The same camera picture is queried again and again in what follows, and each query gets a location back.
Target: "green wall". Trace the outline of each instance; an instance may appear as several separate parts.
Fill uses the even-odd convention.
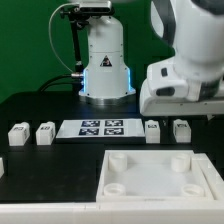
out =
[[[1,1],[0,102],[13,93],[36,91],[48,79],[68,73],[55,58],[48,39],[49,18],[64,3],[67,1]],[[149,6],[150,0],[114,4],[115,17],[124,26],[125,62],[131,68],[135,88],[141,87],[148,64],[172,55],[172,50],[151,31]],[[69,67],[74,68],[69,22],[56,16],[52,32],[59,55]],[[86,32],[81,31],[79,37],[84,64],[87,65]]]

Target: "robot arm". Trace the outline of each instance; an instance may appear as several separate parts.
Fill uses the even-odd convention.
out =
[[[140,97],[142,114],[150,114],[146,111],[155,101],[178,101],[182,105],[220,97],[223,92],[220,83],[224,68],[224,1],[163,2],[166,7],[162,1],[152,1],[152,27],[175,49],[176,55],[148,67],[147,85],[142,86]]]

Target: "white plastic tray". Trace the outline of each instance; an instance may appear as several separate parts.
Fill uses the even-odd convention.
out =
[[[172,159],[183,155],[189,157],[189,170],[174,171]],[[121,171],[119,166],[122,165],[119,161],[121,162],[125,156],[127,165]],[[181,160],[179,166],[183,166],[183,163],[184,160]],[[202,196],[197,192],[198,189],[204,191]],[[198,161],[194,159],[194,153],[192,151],[106,151],[97,201],[151,200],[214,200]]]

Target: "black tabletop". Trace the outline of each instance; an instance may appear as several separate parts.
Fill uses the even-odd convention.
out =
[[[0,203],[93,202],[105,150],[194,150],[206,153],[224,177],[224,117],[208,121],[198,117],[143,118],[138,103],[98,107],[79,102],[72,92],[26,92],[9,97],[0,105],[0,157],[5,174],[0,179]],[[134,142],[114,144],[53,142],[37,146],[35,132],[43,122],[53,121],[57,131],[69,119],[158,120],[161,144]],[[172,121],[187,119],[192,129],[191,144],[177,144],[172,134]],[[8,131],[15,123],[28,122],[31,137],[23,147],[10,147]]]

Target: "small white block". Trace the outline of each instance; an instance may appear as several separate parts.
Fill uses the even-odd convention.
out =
[[[2,158],[0,158],[0,178],[3,176],[3,174],[4,174],[3,160]]]
[[[55,137],[55,124],[42,123],[36,132],[37,145],[51,145]]]
[[[160,127],[158,121],[145,122],[146,143],[160,143]]]
[[[187,121],[175,120],[173,122],[173,134],[177,142],[191,142],[191,128]]]
[[[23,146],[30,137],[30,125],[26,122],[15,124],[8,137],[10,146]]]

